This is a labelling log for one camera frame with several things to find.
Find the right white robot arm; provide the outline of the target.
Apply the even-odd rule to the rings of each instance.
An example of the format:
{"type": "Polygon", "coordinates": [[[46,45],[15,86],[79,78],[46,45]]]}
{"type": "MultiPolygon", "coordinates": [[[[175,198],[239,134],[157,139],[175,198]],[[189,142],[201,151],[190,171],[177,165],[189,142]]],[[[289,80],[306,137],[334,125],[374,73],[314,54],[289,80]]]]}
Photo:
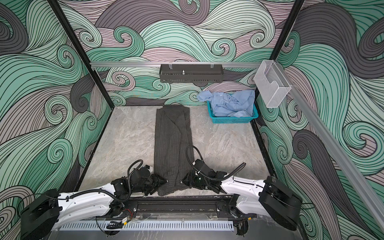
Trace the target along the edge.
{"type": "Polygon", "coordinates": [[[230,195],[229,212],[236,218],[251,218],[254,215],[271,217],[285,229],[295,231],[302,210],[314,209],[315,205],[304,203],[302,197],[275,177],[266,180],[250,180],[236,177],[246,163],[240,164],[231,173],[214,171],[199,155],[192,161],[190,154],[197,147],[186,147],[186,159],[192,167],[182,183],[199,190],[209,190],[216,194],[230,195]]]}

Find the dark grey pinstripe shirt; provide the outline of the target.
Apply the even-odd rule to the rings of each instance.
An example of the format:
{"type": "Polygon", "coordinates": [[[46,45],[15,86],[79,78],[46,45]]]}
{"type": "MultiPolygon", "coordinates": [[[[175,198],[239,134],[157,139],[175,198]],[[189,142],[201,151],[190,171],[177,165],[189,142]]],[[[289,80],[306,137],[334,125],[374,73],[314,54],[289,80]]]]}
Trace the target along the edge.
{"type": "Polygon", "coordinates": [[[159,187],[159,196],[187,188],[182,180],[192,170],[186,158],[186,148],[193,144],[190,124],[187,107],[164,105],[157,109],[154,169],[155,174],[168,181],[159,187]]]}

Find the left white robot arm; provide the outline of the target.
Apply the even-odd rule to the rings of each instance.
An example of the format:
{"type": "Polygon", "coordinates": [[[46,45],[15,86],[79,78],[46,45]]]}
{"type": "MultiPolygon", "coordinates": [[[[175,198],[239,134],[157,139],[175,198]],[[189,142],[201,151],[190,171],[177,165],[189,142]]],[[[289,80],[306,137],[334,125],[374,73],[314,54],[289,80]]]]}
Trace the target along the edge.
{"type": "Polygon", "coordinates": [[[101,187],[72,193],[48,190],[20,211],[21,239],[40,240],[65,224],[86,218],[119,216],[133,193],[152,195],[167,182],[154,174],[152,167],[144,165],[143,160],[137,160],[129,167],[127,176],[101,187]]]}

